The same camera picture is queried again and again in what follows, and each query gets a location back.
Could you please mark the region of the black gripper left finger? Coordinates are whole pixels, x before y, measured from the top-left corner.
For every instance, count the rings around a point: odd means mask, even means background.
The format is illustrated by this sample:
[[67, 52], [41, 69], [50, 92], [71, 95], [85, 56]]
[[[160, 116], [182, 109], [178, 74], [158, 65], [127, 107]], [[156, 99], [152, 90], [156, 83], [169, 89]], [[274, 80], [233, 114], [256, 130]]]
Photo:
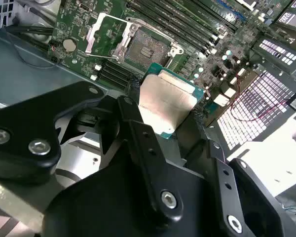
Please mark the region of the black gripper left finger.
[[127, 145], [154, 199], [153, 183], [166, 160], [152, 128], [131, 98], [112, 98], [84, 81], [0, 109], [0, 178], [45, 182], [61, 146], [86, 132], [100, 134], [104, 168]]

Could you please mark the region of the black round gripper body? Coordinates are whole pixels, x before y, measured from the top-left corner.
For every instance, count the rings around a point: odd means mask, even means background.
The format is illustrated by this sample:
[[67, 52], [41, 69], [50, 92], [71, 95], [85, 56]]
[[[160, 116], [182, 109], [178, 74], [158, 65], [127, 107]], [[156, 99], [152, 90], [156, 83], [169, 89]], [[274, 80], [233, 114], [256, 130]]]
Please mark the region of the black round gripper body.
[[202, 176], [165, 163], [154, 199], [137, 165], [122, 155], [61, 191], [43, 221], [45, 237], [217, 237], [216, 208]]

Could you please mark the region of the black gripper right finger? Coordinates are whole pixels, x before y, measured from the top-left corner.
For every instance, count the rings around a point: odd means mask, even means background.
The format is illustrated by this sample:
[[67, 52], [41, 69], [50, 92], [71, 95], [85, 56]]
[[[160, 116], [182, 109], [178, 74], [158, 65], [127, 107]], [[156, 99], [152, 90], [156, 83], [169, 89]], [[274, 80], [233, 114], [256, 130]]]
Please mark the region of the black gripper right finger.
[[192, 111], [192, 169], [204, 176], [212, 237], [296, 237], [296, 224], [241, 159], [225, 161]]

